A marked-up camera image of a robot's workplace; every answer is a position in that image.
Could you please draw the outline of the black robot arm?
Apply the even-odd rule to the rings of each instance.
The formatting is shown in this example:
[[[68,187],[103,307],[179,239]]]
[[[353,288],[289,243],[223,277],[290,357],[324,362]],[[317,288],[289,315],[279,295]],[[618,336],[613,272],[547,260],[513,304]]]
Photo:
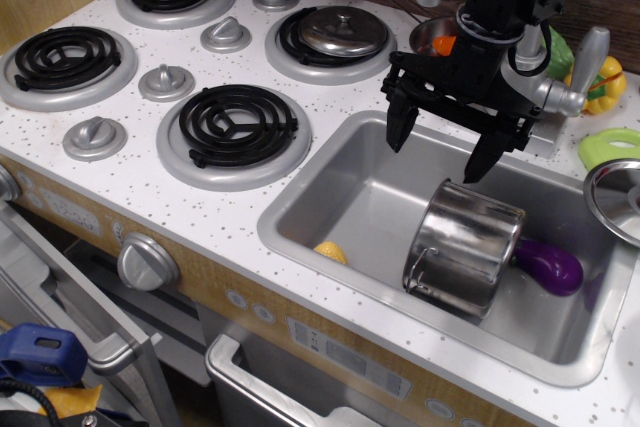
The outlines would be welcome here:
[[[545,77],[551,59],[519,66],[518,48],[527,28],[551,41],[549,18],[566,0],[466,0],[453,18],[447,54],[393,52],[382,92],[389,103],[386,141],[399,151],[420,111],[479,135],[464,169],[467,183],[479,182],[506,152],[524,149],[545,110],[525,90]]]

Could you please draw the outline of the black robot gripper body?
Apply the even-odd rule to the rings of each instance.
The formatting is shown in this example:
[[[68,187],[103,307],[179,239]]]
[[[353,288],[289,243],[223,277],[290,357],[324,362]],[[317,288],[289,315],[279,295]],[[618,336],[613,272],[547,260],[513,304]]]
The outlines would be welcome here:
[[[541,24],[517,14],[457,14],[457,40],[448,57],[395,51],[381,91],[404,90],[421,110],[466,127],[480,136],[509,136],[505,152],[524,149],[538,108],[508,84],[501,67],[515,60],[525,28]]]

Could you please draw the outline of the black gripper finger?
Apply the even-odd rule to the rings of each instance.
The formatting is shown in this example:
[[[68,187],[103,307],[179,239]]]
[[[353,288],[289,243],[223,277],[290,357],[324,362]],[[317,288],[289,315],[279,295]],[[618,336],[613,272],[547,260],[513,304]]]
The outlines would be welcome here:
[[[509,146],[509,136],[498,132],[482,134],[464,168],[464,182],[477,183],[500,160]]]
[[[392,88],[387,93],[386,141],[394,152],[399,152],[408,139],[418,115],[418,108],[404,90]]]

